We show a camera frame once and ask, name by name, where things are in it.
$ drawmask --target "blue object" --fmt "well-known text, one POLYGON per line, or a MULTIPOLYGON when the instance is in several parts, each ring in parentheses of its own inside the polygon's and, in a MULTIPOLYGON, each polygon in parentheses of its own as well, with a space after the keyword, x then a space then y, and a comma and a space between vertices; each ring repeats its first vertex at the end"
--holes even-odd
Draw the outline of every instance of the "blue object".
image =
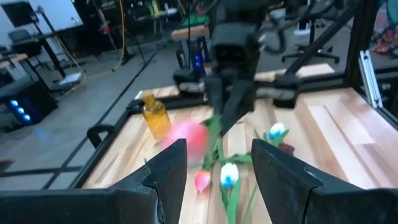
POLYGON ((223 187, 224 188, 230 188, 232 187, 232 180, 230 176, 225 177, 225 181, 223 181, 223 187))
POLYGON ((25 121, 30 121, 30 116, 29 116, 29 115, 27 115, 27 114, 26 114, 26 115, 24 115, 24 120, 25 120, 25 121))
POLYGON ((11 106, 18 106, 18 102, 16 100, 10 100, 11 106))
POLYGON ((268 134, 268 137, 269 137, 269 139, 273 140, 274 138, 280 136, 281 134, 282 134, 282 132, 280 132, 280 131, 277 131, 277 132, 274 132, 274 133, 271 133, 271 132, 270 132, 270 133, 268 134))
POLYGON ((20 114, 25 113, 25 111, 24 111, 23 108, 18 108, 17 111, 18 111, 18 113, 20 113, 20 114))

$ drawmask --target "stand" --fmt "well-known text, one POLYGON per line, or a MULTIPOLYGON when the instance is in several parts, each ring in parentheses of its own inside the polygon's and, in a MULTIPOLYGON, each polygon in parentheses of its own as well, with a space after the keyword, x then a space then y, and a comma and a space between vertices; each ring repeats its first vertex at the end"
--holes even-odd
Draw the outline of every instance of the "stand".
MULTIPOLYGON (((311 28, 310 28, 310 42, 309 45, 312 45, 315 41, 315 26, 316 26, 316 19, 310 20, 311 22, 311 28)), ((309 45, 303 45, 303 44, 296 44, 297 51, 299 53, 296 54, 289 54, 289 55, 284 55, 282 56, 282 62, 285 62, 287 58, 295 58, 295 57, 300 57, 303 55, 303 52, 309 45)), ((340 63, 340 57, 328 53, 323 53, 322 50, 326 50, 327 52, 332 52, 333 51, 333 46, 332 47, 321 47, 318 52, 314 55, 314 57, 321 57, 321 58, 330 58, 335 61, 335 63, 340 63)))
POLYGON ((131 25, 130 27, 131 27, 131 31, 132 31, 133 34, 131 34, 127 29, 126 29, 126 34, 129 36, 129 38, 132 41, 134 41, 137 44, 137 48, 138 48, 139 54, 141 55, 141 59, 142 59, 142 62, 139 64, 139 66, 144 66, 144 65, 148 64, 149 61, 145 60, 144 54, 142 53, 141 46, 140 46, 140 44, 139 44, 139 42, 137 40, 137 35, 134 32, 133 25, 131 25))

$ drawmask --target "wooden tabletop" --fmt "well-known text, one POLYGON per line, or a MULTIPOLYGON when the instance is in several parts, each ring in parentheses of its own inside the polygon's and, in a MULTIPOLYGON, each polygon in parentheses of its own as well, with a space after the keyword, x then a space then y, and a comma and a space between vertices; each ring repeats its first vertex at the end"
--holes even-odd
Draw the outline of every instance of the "wooden tabletop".
MULTIPOLYGON (((151 91, 156 96, 177 94, 174 87, 151 91)), ((169 111, 173 123, 185 119, 202 121, 211 114, 209 106, 169 111)), ((281 122, 290 129, 285 142, 295 147, 295 157, 364 189, 398 187, 398 133, 350 88, 302 94, 294 110, 275 108, 266 100, 257 100, 256 110, 241 121, 223 139, 227 156, 249 151, 254 129, 261 133, 281 122)), ((159 153, 155 144, 143 117, 132 116, 84 188, 107 187, 134 172, 145 160, 159 153)), ((238 223, 241 223, 256 180, 252 167, 239 169, 242 184, 238 223)), ((196 171, 188 170, 180 223, 226 223, 218 189, 219 165, 213 169, 213 187, 202 194, 193 184, 196 171)), ((259 192, 250 218, 248 223, 271 223, 259 192)))
MULTIPOLYGON (((190 36, 193 40, 196 37, 202 37, 209 34, 209 28, 204 25, 193 26, 190 29, 190 36)), ((188 28, 183 29, 175 29, 172 32, 172 39, 173 40, 187 40, 188 39, 188 28)))
MULTIPOLYGON (((25 59, 27 59, 27 55, 26 54, 18 54, 15 57, 11 58, 11 62, 12 63, 18 63, 18 62, 23 61, 25 59)), ((9 61, 0 62, 0 68, 5 68, 5 67, 10 66, 10 65, 11 64, 10 64, 9 61)))

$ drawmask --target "blue light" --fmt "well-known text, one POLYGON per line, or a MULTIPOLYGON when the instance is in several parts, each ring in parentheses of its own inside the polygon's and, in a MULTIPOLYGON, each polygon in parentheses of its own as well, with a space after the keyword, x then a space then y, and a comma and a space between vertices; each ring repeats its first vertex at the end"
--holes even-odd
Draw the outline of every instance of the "blue light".
POLYGON ((29 115, 24 115, 24 120, 25 121, 30 121, 30 116, 29 115))
POLYGON ((21 113, 21 114, 22 114, 22 113, 25 113, 25 111, 24 111, 23 108, 18 108, 17 111, 18 111, 18 113, 21 113))
POLYGON ((18 106, 18 102, 16 100, 10 100, 11 106, 18 106))

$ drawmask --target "yellow cable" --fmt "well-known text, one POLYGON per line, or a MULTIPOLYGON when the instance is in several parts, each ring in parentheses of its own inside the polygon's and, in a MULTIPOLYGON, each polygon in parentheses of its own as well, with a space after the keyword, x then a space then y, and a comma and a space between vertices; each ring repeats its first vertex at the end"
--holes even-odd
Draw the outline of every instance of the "yellow cable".
POLYGON ((121 12, 121 19, 122 19, 122 48, 121 48, 121 54, 120 54, 120 59, 117 62, 117 64, 113 67, 113 69, 110 72, 103 72, 97 75, 91 75, 89 77, 87 77, 86 71, 83 70, 80 66, 79 63, 76 61, 76 59, 74 58, 74 56, 68 51, 68 49, 66 48, 66 46, 63 44, 63 42, 56 37, 56 39, 58 40, 58 43, 60 43, 60 45, 62 46, 63 51, 72 59, 73 63, 75 63, 75 65, 79 68, 81 74, 83 75, 83 79, 82 81, 78 84, 75 85, 74 87, 72 87, 70 90, 68 90, 64 95, 62 95, 61 98, 65 97, 66 95, 68 95, 69 93, 77 90, 80 86, 82 86, 87 79, 93 79, 93 78, 99 78, 99 77, 105 77, 109 74, 112 74, 114 71, 116 71, 122 64, 123 62, 123 57, 124 57, 124 48, 126 47, 126 38, 125 38, 125 33, 124 33, 124 13, 123 13, 123 4, 122 4, 122 0, 119 0, 119 5, 120 5, 120 12, 121 12))

